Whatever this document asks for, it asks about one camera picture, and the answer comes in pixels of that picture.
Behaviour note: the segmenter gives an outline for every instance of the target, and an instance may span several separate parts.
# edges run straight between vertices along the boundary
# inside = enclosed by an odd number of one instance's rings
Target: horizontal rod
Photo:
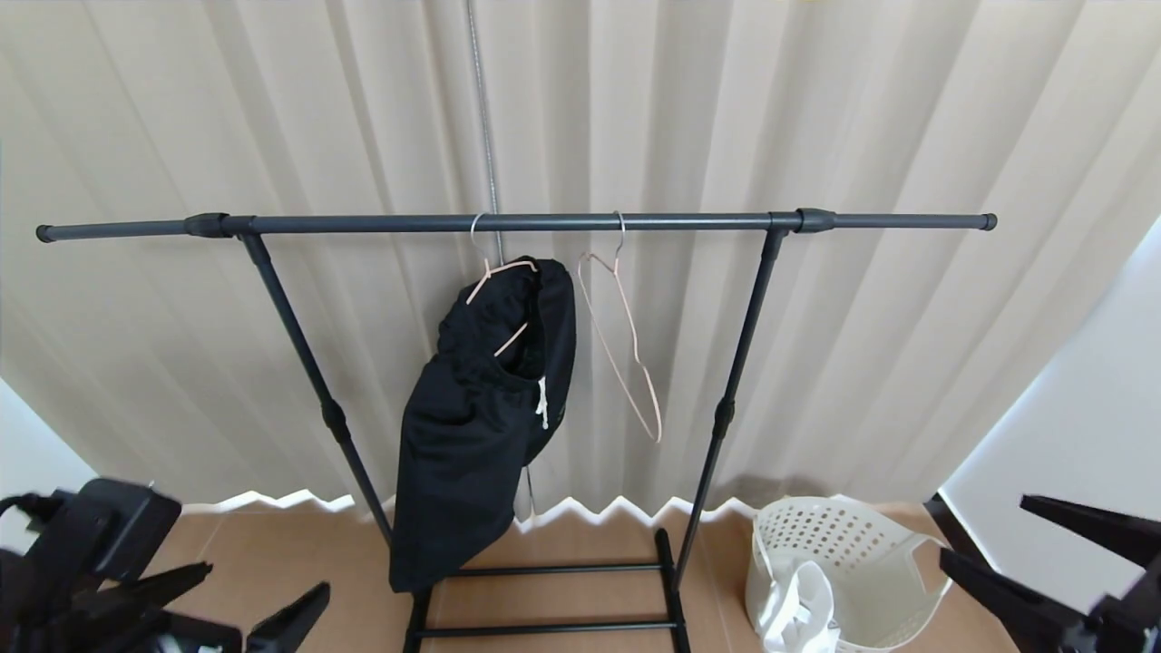
[[[820,209],[783,213],[651,213],[622,214],[630,231],[721,231],[767,230],[827,231],[830,229],[982,229],[996,225],[996,216],[933,214],[836,214]],[[233,216],[202,214],[186,220],[159,222],[113,222],[103,224],[46,225],[36,228],[42,242],[187,234],[228,238],[254,234],[446,234],[467,232],[475,221],[461,215],[323,215],[323,216]],[[621,220],[612,213],[599,214],[485,214],[476,231],[615,231]]]
[[[600,572],[657,572],[659,562],[629,562],[616,565],[561,565],[555,567],[492,567],[468,568],[452,573],[453,577],[527,576],[534,574],[584,574]]]
[[[542,632],[598,632],[611,630],[656,630],[676,629],[675,622],[608,622],[597,624],[541,624],[525,626],[478,626],[466,629],[425,629],[416,631],[414,637],[430,639],[435,637],[485,637],[492,634],[535,634]]]

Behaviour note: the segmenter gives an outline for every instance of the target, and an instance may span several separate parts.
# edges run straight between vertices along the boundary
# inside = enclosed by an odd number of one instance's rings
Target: black metal clothes rack
[[[473,215],[394,215],[394,216],[301,216],[265,217],[235,216],[229,214],[201,214],[185,220],[156,222],[120,222],[106,224],[41,225],[36,236],[44,243],[56,241],[80,241],[88,238],[118,238],[138,236],[199,236],[203,238],[238,238],[246,246],[250,258],[258,267],[262,282],[274,302],[274,308],[286,326],[295,352],[310,378],[318,395],[323,422],[331,430],[342,450],[359,490],[362,493],[375,523],[383,533],[388,546],[391,544],[391,526],[383,514],[375,488],[372,487],[362,459],[351,440],[342,408],[331,395],[323,379],[302,326],[295,317],[290,301],[282,288],[271,254],[262,243],[264,234],[360,234],[360,232],[467,232],[471,228]],[[734,402],[742,379],[750,343],[753,340],[758,313],[770,284],[774,260],[783,238],[788,234],[816,234],[830,229],[981,229],[996,227],[994,214],[982,215],[892,215],[892,214],[835,214],[821,209],[799,209],[785,213],[741,214],[625,214],[623,228],[642,231],[690,231],[690,230],[752,230],[765,231],[762,257],[750,293],[750,302],[742,323],[734,363],[726,381],[726,390],[714,411],[714,424],[706,452],[705,465],[693,500],[688,526],[682,543],[677,564],[669,543],[669,534],[658,529],[655,534],[657,561],[612,565],[569,565],[551,567],[499,567],[460,569],[453,577],[464,576],[512,576],[525,574],[568,574],[593,572],[659,572],[662,591],[665,595],[666,618],[656,620],[560,623],[515,626],[476,626],[439,629],[427,626],[427,608],[431,588],[413,594],[411,620],[403,643],[404,653],[417,653],[424,639],[445,637],[484,637],[503,634],[531,634],[553,632],[592,632],[615,630],[665,629],[673,638],[678,653],[690,653],[690,638],[685,616],[682,612],[682,577],[690,562],[693,539],[705,508],[706,495],[717,464],[717,454],[730,421],[734,418]],[[611,231],[622,228],[621,218],[614,214],[567,214],[567,215],[492,215],[476,224],[477,231]]]

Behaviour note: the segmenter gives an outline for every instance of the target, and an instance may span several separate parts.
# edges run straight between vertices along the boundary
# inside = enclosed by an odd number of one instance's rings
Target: pleated curtain
[[[483,105],[464,2],[0,3],[0,375],[99,472],[187,502],[352,491],[239,244],[43,245],[34,228],[490,210],[485,109],[506,213],[996,213],[988,234],[789,236],[711,495],[918,501],[1161,213],[1155,2],[471,9]],[[267,242],[385,498],[403,406],[482,257],[464,235]],[[503,244],[575,268],[618,235]],[[580,307],[568,418],[531,468],[538,510],[692,498],[759,247],[629,234],[665,436],[648,440]],[[629,368],[612,280],[579,274]]]

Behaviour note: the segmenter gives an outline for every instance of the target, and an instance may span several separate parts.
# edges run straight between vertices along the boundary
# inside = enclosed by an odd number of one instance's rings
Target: dark baseboard
[[[964,528],[964,524],[961,524],[959,518],[951,511],[951,508],[947,508],[947,502],[944,501],[943,495],[936,493],[936,495],[924,503],[923,507],[926,508],[928,514],[931,515],[936,525],[939,526],[944,537],[947,538],[947,544],[951,546],[952,551],[967,557],[973,562],[993,569],[991,564],[983,558],[983,553],[980,552],[980,547],[976,546],[975,540],[972,539],[972,536],[967,534],[967,530]],[[1043,653],[1043,650],[1034,647],[1023,637],[1008,629],[1007,624],[1004,625],[1004,629],[1008,630],[1008,636],[1012,638],[1012,641],[1016,644],[1016,648],[1018,648],[1021,653]]]

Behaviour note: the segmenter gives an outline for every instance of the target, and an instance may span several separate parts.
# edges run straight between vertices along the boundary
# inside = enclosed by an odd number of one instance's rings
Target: clothes hanger
[[[468,295],[468,300],[466,302],[463,302],[466,304],[470,304],[471,300],[476,299],[476,294],[479,293],[479,289],[483,288],[484,284],[489,279],[492,278],[492,274],[495,274],[497,272],[503,272],[505,270],[511,270],[513,267],[521,267],[521,266],[525,266],[525,265],[528,266],[528,267],[531,267],[533,272],[539,272],[536,270],[536,266],[531,260],[515,260],[515,261],[509,263],[506,265],[502,265],[499,267],[495,267],[495,268],[490,267],[490,265],[488,263],[488,254],[485,254],[484,250],[481,250],[479,245],[476,244],[476,222],[479,222],[479,218],[483,215],[484,214],[482,214],[482,213],[477,213],[476,217],[473,218],[473,221],[471,221],[471,229],[468,231],[468,236],[471,238],[471,246],[476,247],[476,251],[479,252],[479,254],[484,258],[484,275],[479,278],[479,282],[476,284],[476,287],[471,289],[471,294]],[[515,330],[515,333],[512,333],[512,337],[509,338],[506,343],[504,343],[503,345],[500,345],[500,349],[496,350],[496,353],[493,353],[492,356],[497,357],[497,356],[504,353],[504,350],[509,349],[512,345],[512,343],[514,343],[515,339],[520,337],[520,333],[524,333],[524,330],[527,329],[527,328],[528,328],[528,323],[527,322],[525,322],[524,324],[521,324],[520,328]]]
[[[633,324],[633,313],[629,310],[629,300],[625,296],[625,287],[621,286],[621,247],[625,246],[625,216],[621,211],[615,211],[616,217],[621,221],[621,243],[616,245],[616,253],[613,256],[613,265],[605,263],[603,258],[594,254],[593,252],[585,252],[580,254],[580,259],[577,260],[577,281],[580,284],[580,293],[584,295],[584,303],[589,307],[589,315],[592,317],[592,325],[597,330],[597,337],[600,338],[600,344],[605,347],[605,356],[608,357],[608,364],[613,366],[613,373],[616,374],[616,380],[621,383],[621,389],[625,390],[625,396],[629,400],[629,406],[633,407],[633,411],[637,414],[637,419],[641,421],[641,426],[644,428],[646,433],[648,433],[649,439],[656,444],[661,444],[661,404],[657,403],[657,390],[654,389],[652,378],[649,376],[649,368],[646,367],[644,363],[641,363],[641,354],[637,352],[637,328]],[[652,429],[646,422],[644,415],[641,414],[641,409],[637,408],[637,402],[633,399],[633,393],[629,392],[629,385],[625,382],[625,376],[621,375],[621,371],[616,367],[616,363],[613,360],[613,352],[608,349],[608,342],[605,340],[605,335],[600,331],[600,323],[597,322],[597,315],[592,310],[592,300],[589,297],[589,288],[584,285],[584,274],[580,272],[580,266],[584,261],[599,263],[610,274],[613,275],[613,280],[616,281],[616,292],[621,295],[621,306],[625,307],[625,316],[629,318],[629,332],[633,335],[633,360],[641,367],[641,371],[646,375],[646,385],[649,386],[649,397],[652,400],[654,404],[654,417],[657,419],[657,435],[654,436]]]

